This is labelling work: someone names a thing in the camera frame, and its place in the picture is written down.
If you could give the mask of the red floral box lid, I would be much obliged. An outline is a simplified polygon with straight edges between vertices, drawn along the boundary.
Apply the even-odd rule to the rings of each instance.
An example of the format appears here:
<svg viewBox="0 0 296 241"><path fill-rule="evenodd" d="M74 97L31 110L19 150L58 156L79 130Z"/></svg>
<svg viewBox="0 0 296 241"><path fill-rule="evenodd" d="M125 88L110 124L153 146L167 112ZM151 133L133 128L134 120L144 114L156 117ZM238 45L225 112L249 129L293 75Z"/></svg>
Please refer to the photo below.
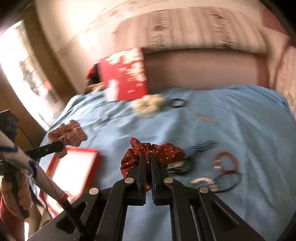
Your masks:
<svg viewBox="0 0 296 241"><path fill-rule="evenodd" d="M108 102L135 100L149 92L142 48L131 48L101 59L99 75Z"/></svg>

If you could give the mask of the light blue cloth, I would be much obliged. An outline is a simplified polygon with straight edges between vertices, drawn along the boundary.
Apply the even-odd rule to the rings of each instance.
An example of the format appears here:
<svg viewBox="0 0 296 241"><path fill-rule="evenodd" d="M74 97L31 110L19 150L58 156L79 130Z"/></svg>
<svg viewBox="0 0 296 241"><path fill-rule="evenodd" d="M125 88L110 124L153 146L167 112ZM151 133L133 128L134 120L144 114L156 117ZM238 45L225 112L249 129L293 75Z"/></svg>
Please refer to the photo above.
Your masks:
<svg viewBox="0 0 296 241"><path fill-rule="evenodd" d="M213 149L196 154L193 169L178 180L188 185L196 178L218 177L214 157L231 153L242 180L219 198L265 240L277 240L295 213L295 120L286 99L249 85L208 91L171 88L162 96L186 103L182 108L164 106L155 116L141 118L129 102L107 102L102 92L77 95L52 129L70 120L81 125L88 137L81 146L97 149L103 157L93 182L100 189L121 180L120 162L133 137L182 149L215 141Z"/></svg>

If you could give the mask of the pink striped scrunchie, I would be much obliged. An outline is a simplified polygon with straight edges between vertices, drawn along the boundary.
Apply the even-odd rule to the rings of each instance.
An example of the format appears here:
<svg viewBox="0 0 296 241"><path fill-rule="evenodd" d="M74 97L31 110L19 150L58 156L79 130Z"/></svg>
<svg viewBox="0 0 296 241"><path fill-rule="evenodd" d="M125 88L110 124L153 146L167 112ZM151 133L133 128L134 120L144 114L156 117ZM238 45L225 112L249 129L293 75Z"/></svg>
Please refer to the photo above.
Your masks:
<svg viewBox="0 0 296 241"><path fill-rule="evenodd" d="M48 133L48 138L51 143L61 142L63 144L63 149L55 154L57 158L67 155L67 146L79 147L82 142L88 139L86 133L75 120L70 120L68 124L61 124Z"/></svg>

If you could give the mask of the striped floral pillow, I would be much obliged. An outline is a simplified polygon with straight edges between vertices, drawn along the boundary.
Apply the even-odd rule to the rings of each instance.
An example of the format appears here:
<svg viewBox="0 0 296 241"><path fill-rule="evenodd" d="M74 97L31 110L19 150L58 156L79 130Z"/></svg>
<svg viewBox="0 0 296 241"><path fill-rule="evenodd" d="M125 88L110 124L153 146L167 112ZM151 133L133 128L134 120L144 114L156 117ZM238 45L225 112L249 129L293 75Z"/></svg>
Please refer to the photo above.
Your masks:
<svg viewBox="0 0 296 241"><path fill-rule="evenodd" d="M114 51L142 47L152 53L178 49L230 49L262 54L265 40L255 23L238 11L191 6L134 16L118 24Z"/></svg>

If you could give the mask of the thin hair pin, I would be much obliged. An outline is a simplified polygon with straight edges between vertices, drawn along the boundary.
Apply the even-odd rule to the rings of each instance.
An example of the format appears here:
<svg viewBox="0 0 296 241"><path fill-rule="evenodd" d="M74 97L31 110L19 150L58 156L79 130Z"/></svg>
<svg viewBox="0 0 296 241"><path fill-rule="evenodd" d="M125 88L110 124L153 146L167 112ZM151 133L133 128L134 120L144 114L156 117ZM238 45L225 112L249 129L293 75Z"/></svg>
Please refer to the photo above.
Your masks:
<svg viewBox="0 0 296 241"><path fill-rule="evenodd" d="M211 122L211 123L215 123L215 124L217 124L217 121L212 120L212 119L210 119L210 118L207 118L207 117L205 117L205 116L203 116L203 115L195 114L195 117L196 117L196 118L199 118L199 119L201 119L201 120L204 120L204 121L208 121L208 122Z"/></svg>

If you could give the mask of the cream scrunchie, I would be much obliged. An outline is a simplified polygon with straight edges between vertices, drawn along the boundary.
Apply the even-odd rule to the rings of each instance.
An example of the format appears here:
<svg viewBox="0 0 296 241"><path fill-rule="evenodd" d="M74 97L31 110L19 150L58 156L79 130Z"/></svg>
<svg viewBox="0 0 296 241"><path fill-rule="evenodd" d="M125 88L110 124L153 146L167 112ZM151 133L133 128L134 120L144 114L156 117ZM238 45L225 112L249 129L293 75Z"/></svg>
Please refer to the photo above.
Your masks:
<svg viewBox="0 0 296 241"><path fill-rule="evenodd" d="M133 100L130 107L138 116L149 118L155 116L166 103L166 99L160 94L145 95L140 99Z"/></svg>

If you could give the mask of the red tray box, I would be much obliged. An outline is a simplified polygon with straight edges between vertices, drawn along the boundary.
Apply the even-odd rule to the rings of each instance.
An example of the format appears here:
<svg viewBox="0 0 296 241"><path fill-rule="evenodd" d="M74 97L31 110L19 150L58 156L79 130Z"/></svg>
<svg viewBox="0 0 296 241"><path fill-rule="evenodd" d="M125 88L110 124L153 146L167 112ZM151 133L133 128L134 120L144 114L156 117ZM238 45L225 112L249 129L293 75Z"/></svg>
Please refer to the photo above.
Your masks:
<svg viewBox="0 0 296 241"><path fill-rule="evenodd" d="M73 203L91 187L100 161L101 155L96 149L67 147L63 158L49 154L39 165Z"/></svg>

